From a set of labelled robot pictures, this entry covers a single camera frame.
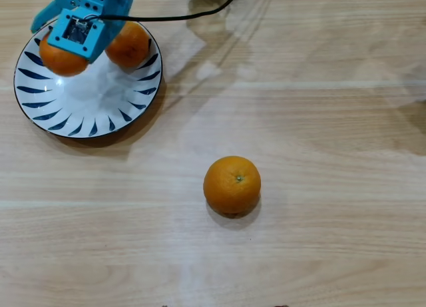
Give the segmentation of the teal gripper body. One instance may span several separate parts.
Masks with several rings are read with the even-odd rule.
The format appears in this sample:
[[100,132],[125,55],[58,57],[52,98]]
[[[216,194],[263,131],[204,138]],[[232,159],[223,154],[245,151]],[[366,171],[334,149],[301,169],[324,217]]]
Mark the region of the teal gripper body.
[[129,12],[134,0],[83,0],[89,12],[82,21],[130,21]]

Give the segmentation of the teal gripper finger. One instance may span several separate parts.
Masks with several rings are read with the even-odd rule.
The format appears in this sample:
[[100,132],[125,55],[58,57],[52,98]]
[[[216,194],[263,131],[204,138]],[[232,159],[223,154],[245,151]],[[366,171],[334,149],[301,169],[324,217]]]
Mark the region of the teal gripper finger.
[[74,9],[80,5],[81,0],[52,0],[33,19],[31,32],[36,33],[51,19],[60,15],[63,9]]
[[125,25],[124,21],[116,20],[95,20],[97,27],[102,27],[102,31],[97,39],[95,47],[95,59],[112,43],[114,38],[121,32]]

